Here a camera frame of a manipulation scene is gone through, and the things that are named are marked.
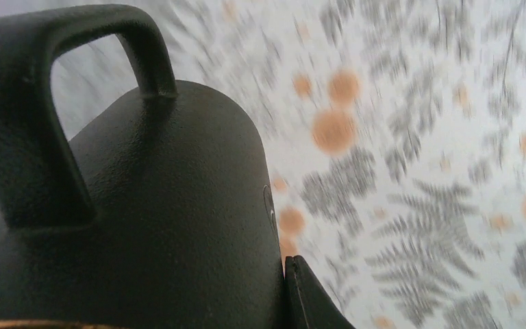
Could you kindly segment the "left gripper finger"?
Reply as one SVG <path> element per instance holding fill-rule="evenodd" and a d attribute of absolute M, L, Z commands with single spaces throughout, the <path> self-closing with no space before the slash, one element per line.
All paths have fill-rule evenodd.
<path fill-rule="evenodd" d="M 302 256 L 285 261 L 288 300 L 286 328 L 353 329 Z"/>

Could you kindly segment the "dark grey mug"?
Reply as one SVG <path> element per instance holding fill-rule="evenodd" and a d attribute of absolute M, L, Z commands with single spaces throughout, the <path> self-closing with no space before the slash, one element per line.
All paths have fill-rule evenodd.
<path fill-rule="evenodd" d="M 73 139 L 51 69 L 116 36 L 138 85 Z M 176 80 L 130 5 L 0 18 L 0 324 L 286 328 L 260 135 L 224 94 Z"/>

